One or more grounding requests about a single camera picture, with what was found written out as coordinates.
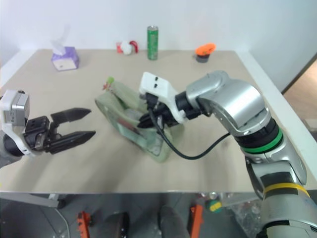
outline green can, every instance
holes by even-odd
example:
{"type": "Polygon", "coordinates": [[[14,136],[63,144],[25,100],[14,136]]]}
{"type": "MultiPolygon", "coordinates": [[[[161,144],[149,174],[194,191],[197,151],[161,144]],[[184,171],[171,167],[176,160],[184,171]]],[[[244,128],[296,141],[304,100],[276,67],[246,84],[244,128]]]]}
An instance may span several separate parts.
{"type": "Polygon", "coordinates": [[[148,59],[158,59],[159,47],[159,28],[157,26],[148,26],[148,59]]]}

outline orange object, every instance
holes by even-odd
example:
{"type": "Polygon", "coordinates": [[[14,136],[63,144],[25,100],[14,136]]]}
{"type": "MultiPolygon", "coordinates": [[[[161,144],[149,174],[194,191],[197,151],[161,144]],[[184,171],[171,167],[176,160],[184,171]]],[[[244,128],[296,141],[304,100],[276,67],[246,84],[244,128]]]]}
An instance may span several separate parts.
{"type": "Polygon", "coordinates": [[[201,205],[196,205],[190,208],[193,225],[190,232],[190,238],[199,238],[200,226],[203,221],[203,207],[201,205]]]}
{"type": "Polygon", "coordinates": [[[196,49],[196,54],[199,56],[210,55],[215,49],[216,49],[216,44],[208,43],[208,44],[205,44],[203,46],[199,46],[196,49]]]}
{"type": "Polygon", "coordinates": [[[88,226],[91,222],[90,214],[86,212],[80,212],[77,215],[77,223],[78,223],[78,230],[80,232],[81,238],[90,238],[88,226]]]}

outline red and white object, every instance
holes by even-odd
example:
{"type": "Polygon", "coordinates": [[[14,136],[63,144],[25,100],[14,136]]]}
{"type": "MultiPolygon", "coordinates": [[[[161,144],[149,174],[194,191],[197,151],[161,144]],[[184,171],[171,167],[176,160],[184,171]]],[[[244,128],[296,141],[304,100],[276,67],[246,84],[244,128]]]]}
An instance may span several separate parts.
{"type": "Polygon", "coordinates": [[[116,43],[117,53],[123,53],[124,55],[130,55],[132,53],[132,49],[134,48],[134,52],[138,52],[138,43],[136,41],[122,41],[116,43]]]}

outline beige table surface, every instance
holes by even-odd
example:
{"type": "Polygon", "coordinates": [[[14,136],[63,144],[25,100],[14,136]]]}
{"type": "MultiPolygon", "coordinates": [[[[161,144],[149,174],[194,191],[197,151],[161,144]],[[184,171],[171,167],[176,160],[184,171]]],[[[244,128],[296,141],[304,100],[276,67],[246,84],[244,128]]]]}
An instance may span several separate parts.
{"type": "MultiPolygon", "coordinates": [[[[159,164],[115,131],[94,102],[103,93],[108,76],[137,91],[144,71],[167,79],[179,92],[215,70],[224,70],[232,78],[255,85],[235,52],[214,52],[208,63],[197,63],[191,51],[164,51],[157,61],[150,61],[145,52],[124,56],[111,50],[79,50],[79,69],[65,72],[55,70],[51,53],[37,51],[5,84],[2,93],[5,89],[23,89],[28,93],[30,119],[72,107],[91,109],[92,113],[85,118],[61,125],[59,132],[96,130],[96,135],[76,148],[36,158],[24,156],[1,168],[1,191],[253,191],[244,156],[232,136],[199,160],[188,161],[172,153],[159,164]]],[[[225,133],[214,117],[200,116],[185,124],[178,149],[197,155],[225,133]]],[[[313,184],[316,181],[308,172],[307,188],[313,188],[313,184]]]]}

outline tissue box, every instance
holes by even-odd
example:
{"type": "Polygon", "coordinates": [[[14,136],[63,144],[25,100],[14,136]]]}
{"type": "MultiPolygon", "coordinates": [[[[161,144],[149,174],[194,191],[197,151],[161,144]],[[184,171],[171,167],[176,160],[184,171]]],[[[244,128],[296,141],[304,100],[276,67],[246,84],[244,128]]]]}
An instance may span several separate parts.
{"type": "Polygon", "coordinates": [[[79,65],[79,58],[75,47],[65,47],[66,53],[64,55],[53,54],[52,63],[58,71],[77,69],[79,65]]]}

